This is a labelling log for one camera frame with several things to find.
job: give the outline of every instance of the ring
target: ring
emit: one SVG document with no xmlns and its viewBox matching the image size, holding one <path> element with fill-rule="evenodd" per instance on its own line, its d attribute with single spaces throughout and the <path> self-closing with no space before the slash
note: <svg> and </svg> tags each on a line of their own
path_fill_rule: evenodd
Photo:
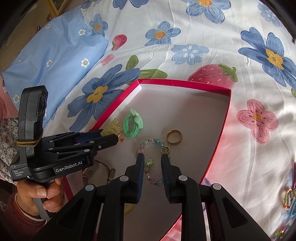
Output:
<svg viewBox="0 0 296 241">
<path fill-rule="evenodd" d="M 173 134 L 173 133 L 179 133 L 180 136 L 181 136 L 180 140 L 178 140 L 177 142 L 170 142 L 170 141 L 168 140 L 168 138 L 169 138 L 169 136 L 170 136 L 171 134 Z M 180 142 L 182 141 L 182 138 L 183 138 L 182 133 L 181 133 L 180 131 L 178 131 L 178 130 L 172 130 L 172 131 L 170 131 L 170 132 L 167 134 L 167 141 L 168 141 L 168 143 L 170 143 L 171 145 L 178 145 L 178 144 L 180 144 Z"/>
</svg>

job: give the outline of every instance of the hair tie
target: hair tie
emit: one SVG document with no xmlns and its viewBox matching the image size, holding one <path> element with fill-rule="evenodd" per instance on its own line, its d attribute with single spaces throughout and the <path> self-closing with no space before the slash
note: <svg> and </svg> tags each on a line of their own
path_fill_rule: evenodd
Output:
<svg viewBox="0 0 296 241">
<path fill-rule="evenodd" d="M 143 120 L 141 116 L 135 111 L 134 109 L 130 109 L 131 115 L 127 115 L 126 118 L 123 121 L 123 132 L 126 135 L 127 138 L 134 138 L 138 132 L 139 129 L 142 129 L 143 126 Z M 133 132 L 129 132 L 128 128 L 128 121 L 133 121 Z"/>
</svg>

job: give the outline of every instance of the pink flower print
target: pink flower print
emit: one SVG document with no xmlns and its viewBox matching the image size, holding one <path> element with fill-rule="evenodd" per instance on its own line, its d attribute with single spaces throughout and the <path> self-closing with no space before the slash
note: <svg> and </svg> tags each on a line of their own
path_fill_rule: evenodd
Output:
<svg viewBox="0 0 296 241">
<path fill-rule="evenodd" d="M 260 101 L 251 99 L 247 101 L 247 110 L 237 113 L 237 120 L 245 127 L 251 129 L 252 136 L 260 143 L 269 140 L 269 132 L 278 128 L 279 122 L 271 111 L 265 111 Z"/>
<path fill-rule="evenodd" d="M 109 63 L 112 59 L 114 59 L 114 55 L 113 54 L 109 54 L 106 58 L 104 58 L 101 63 L 102 66 L 105 66 L 107 63 Z"/>
</svg>

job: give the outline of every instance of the orange flower center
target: orange flower center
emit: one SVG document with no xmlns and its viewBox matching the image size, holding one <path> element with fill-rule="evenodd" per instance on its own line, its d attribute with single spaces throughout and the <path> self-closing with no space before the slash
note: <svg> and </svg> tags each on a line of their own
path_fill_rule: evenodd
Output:
<svg viewBox="0 0 296 241">
<path fill-rule="evenodd" d="M 94 26 L 94 28 L 95 28 L 95 30 L 100 30 L 100 28 L 101 28 L 101 26 L 100 25 L 98 25 L 98 24 L 96 24 L 95 26 Z"/>
<path fill-rule="evenodd" d="M 255 121 L 260 121 L 261 120 L 261 115 L 259 115 L 258 113 L 255 113 L 253 116 Z"/>
<path fill-rule="evenodd" d="M 161 38 L 163 38 L 164 36 L 165 36 L 165 33 L 162 32 L 162 31 L 157 32 L 157 33 L 155 34 L 155 37 L 158 38 L 158 39 L 161 39 Z"/>
<path fill-rule="evenodd" d="M 90 103 L 97 103 L 99 100 L 103 97 L 103 93 L 105 93 L 108 90 L 108 86 L 99 86 L 94 90 L 94 93 L 91 94 L 89 97 L 87 97 L 86 102 Z"/>
<path fill-rule="evenodd" d="M 212 4 L 211 0 L 199 0 L 199 3 L 204 6 L 210 6 Z"/>
<path fill-rule="evenodd" d="M 277 53 L 274 53 L 273 51 L 266 49 L 266 54 L 268 56 L 267 60 L 274 64 L 276 67 L 278 67 L 281 70 L 284 70 L 283 64 L 283 58 L 278 55 Z"/>
</svg>

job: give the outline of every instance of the human hand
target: human hand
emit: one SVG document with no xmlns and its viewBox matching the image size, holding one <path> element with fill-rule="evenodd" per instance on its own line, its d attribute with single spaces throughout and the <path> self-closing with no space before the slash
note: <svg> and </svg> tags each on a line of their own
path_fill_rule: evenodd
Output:
<svg viewBox="0 0 296 241">
<path fill-rule="evenodd" d="M 20 208 L 32 217 L 38 217 L 39 211 L 33 201 L 33 198 L 47 198 L 43 207 L 49 212 L 59 211 L 65 201 L 64 190 L 62 188 L 62 177 L 55 179 L 46 189 L 38 183 L 27 180 L 17 182 L 17 204 Z"/>
</svg>

